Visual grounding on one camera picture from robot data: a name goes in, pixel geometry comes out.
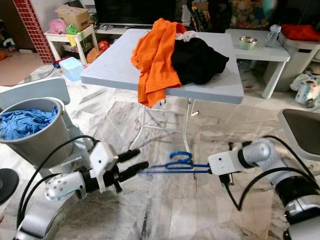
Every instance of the white cloth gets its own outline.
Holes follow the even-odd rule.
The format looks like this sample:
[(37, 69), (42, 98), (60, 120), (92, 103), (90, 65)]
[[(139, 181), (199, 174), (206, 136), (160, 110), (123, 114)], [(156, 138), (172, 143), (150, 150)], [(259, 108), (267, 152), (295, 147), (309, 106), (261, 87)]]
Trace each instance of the white cloth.
[(185, 33), (176, 33), (175, 40), (183, 40), (184, 42), (189, 42), (192, 38), (198, 38), (195, 31), (186, 31)]

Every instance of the black cable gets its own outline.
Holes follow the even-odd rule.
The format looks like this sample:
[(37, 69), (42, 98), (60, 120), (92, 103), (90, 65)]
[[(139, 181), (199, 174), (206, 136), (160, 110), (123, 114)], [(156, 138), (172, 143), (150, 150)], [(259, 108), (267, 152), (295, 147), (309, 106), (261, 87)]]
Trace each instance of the black cable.
[(57, 176), (57, 175), (59, 175), (59, 174), (61, 174), (61, 173), (55, 173), (55, 174), (50, 174), (50, 175), (48, 175), (48, 176), (45, 176), (45, 177), (42, 178), (40, 181), (38, 181), (38, 182), (36, 183), (36, 185), (34, 185), (34, 187), (31, 189), (31, 191), (29, 192), (28, 196), (26, 197), (26, 199), (25, 199), (25, 201), (24, 201), (24, 204), (23, 204), (23, 207), (22, 207), (22, 211), (21, 211), (21, 215), (22, 215), (22, 216), (25, 216), (28, 202), (29, 202), (32, 194), (34, 194), (34, 192), (35, 192), (35, 190), (37, 189), (37, 187), (39, 187), (39, 185), (40, 185), (41, 183), (43, 183), (45, 180), (50, 179), (50, 178), (53, 178), (53, 177), (55, 177), (55, 176)]
[(38, 166), (38, 168), (35, 170), (34, 174), (32, 175), (32, 177), (30, 178), (29, 182), (27, 183), (23, 193), (22, 193), (22, 196), (21, 196), (21, 199), (20, 199), (20, 202), (19, 202), (19, 206), (18, 206), (18, 212), (17, 212), (17, 216), (16, 216), (16, 229), (18, 229), (19, 225), (21, 224), (22, 220), (24, 219), (24, 215), (22, 215), (22, 207), (23, 207), (23, 204), (24, 204), (24, 200), (25, 200), (25, 197), (26, 197), (26, 194), (27, 194), (27, 191), (28, 189), (30, 188), (30, 185), (31, 183), (33, 182), (33, 180), (35, 179), (35, 177), (37, 176), (37, 174), (39, 173), (39, 171), (41, 170), (41, 168), (46, 164), (46, 162), (50, 159), (50, 157), (56, 152), (58, 151), (60, 148), (64, 147), (65, 145), (73, 142), (74, 140), (77, 140), (77, 139), (83, 139), (83, 138), (88, 138), (88, 139), (91, 139), (93, 141), (93, 145), (95, 146), (97, 144), (97, 142), (99, 142), (99, 140), (95, 139), (94, 137), (92, 136), (89, 136), (89, 135), (80, 135), (80, 136), (76, 136), (76, 137), (73, 137), (71, 138), (70, 140), (64, 142), (63, 144), (57, 146), (47, 157), (45, 160), (43, 160), (43, 162)]
[(289, 147), (288, 144), (286, 144), (282, 139), (276, 137), (276, 136), (272, 136), (272, 135), (266, 135), (263, 136), (263, 138), (271, 138), (271, 139), (275, 139), (278, 142), (280, 142), (283, 146), (286, 147), (286, 149), (289, 150), (289, 152), (295, 157), (295, 159), (300, 163), (300, 165), (303, 167), (303, 169), (309, 174), (309, 176), (315, 180), (314, 175), (312, 174), (312, 172), (309, 170), (309, 168), (304, 164), (304, 162), (300, 159), (300, 157), (292, 150), (291, 147)]
[(261, 174), (259, 174), (258, 176), (256, 176), (244, 189), (242, 195), (241, 195), (241, 198), (240, 198), (240, 202), (239, 204), (237, 204), (234, 196), (232, 195), (230, 189), (229, 189), (229, 186), (227, 184), (224, 184), (225, 186), (225, 189), (227, 191), (227, 193), (229, 194), (234, 206), (236, 207), (236, 209), (238, 209), (238, 211), (241, 211), (242, 209), (242, 205), (244, 203), (244, 200), (245, 200), (245, 197), (247, 195), (247, 193), (249, 192), (249, 190), (251, 189), (251, 187), (257, 182), (259, 181), (260, 179), (262, 179), (263, 177), (269, 175), (269, 174), (273, 174), (273, 173), (276, 173), (276, 172), (281, 172), (281, 171), (291, 171), (291, 172), (296, 172), (298, 174), (301, 174), (302, 176), (306, 177), (311, 183), (315, 184), (317, 186), (318, 189), (319, 186), (317, 184), (317, 182), (311, 178), (308, 174), (306, 174), (304, 171), (302, 170), (299, 170), (299, 169), (295, 169), (293, 167), (278, 167), (278, 168), (274, 168), (274, 169), (270, 169), (270, 170), (267, 170)]
[(55, 67), (52, 68), (51, 72), (49, 72), (49, 74), (39, 78), (39, 79), (36, 79), (36, 80), (32, 80), (32, 81), (28, 81), (28, 82), (21, 82), (21, 83), (18, 83), (18, 84), (14, 84), (14, 85), (0, 85), (1, 87), (14, 87), (14, 86), (17, 86), (17, 85), (21, 85), (21, 84), (27, 84), (27, 83), (32, 83), (32, 82), (35, 82), (35, 81), (39, 81), (41, 79), (44, 79), (46, 77), (48, 77), (50, 74), (52, 74), (52, 72), (55, 70)]

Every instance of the white side table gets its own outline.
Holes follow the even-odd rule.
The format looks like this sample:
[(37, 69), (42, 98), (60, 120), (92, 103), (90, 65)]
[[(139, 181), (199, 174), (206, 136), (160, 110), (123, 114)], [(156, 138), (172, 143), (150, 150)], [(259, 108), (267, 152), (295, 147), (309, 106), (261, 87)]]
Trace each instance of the white side table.
[[(281, 73), (290, 60), (290, 55), (281, 44), (276, 41), (276, 47), (266, 47), (266, 38), (268, 31), (262, 30), (246, 30), (246, 29), (227, 29), (225, 31), (231, 35), (235, 57), (237, 59), (247, 59), (254, 61), (269, 61), (268, 69), (270, 75), (266, 76), (269, 79), (262, 97), (269, 99), (275, 90)], [(254, 37), (257, 39), (256, 45), (251, 50), (243, 50), (239, 47), (239, 38), (242, 36)]]
[[(57, 51), (57, 49), (56, 49), (56, 47), (55, 47), (53, 42), (69, 43), (67, 35), (66, 34), (52, 34), (52, 33), (49, 33), (49, 31), (45, 32), (44, 35), (45, 35), (46, 39), (49, 42), (49, 46), (50, 46), (51, 51), (53, 53), (54, 59), (56, 61), (60, 60), (61, 57), (60, 57), (60, 55), (59, 55), (59, 53), (58, 53), (58, 51)], [(93, 25), (90, 25), (86, 29), (84, 29), (83, 30), (83, 35), (84, 35), (84, 38), (88, 37), (89, 35), (92, 35), (93, 46), (98, 49), (98, 42), (97, 42), (97, 39), (96, 39), (96, 35), (95, 35), (95, 31), (94, 31), (94, 26)], [(81, 36), (80, 32), (77, 35), (74, 35), (74, 40), (75, 40), (76, 46), (78, 48), (80, 60), (81, 60), (83, 65), (86, 65), (87, 64), (87, 60), (86, 60), (86, 56), (84, 54), (84, 50), (82, 49), (82, 46), (81, 46), (81, 41), (83, 39), (82, 39), (82, 36)]]

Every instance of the black cloth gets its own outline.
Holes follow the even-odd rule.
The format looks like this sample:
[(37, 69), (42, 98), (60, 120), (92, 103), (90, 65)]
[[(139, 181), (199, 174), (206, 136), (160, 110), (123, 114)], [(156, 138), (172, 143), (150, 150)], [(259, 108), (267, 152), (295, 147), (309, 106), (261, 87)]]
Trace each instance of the black cloth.
[(206, 84), (215, 74), (224, 71), (229, 58), (194, 37), (190, 41), (176, 40), (171, 62), (182, 85)]
[(208, 32), (222, 33), (230, 27), (232, 18), (232, 0), (208, 0), (208, 11), (212, 29)]

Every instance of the black round base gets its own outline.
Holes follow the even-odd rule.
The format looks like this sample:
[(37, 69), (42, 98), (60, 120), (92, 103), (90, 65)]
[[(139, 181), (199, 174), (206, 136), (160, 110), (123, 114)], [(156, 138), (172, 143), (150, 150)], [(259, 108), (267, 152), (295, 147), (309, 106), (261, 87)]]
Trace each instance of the black round base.
[(18, 174), (9, 168), (0, 169), (0, 205), (14, 194), (19, 183)]

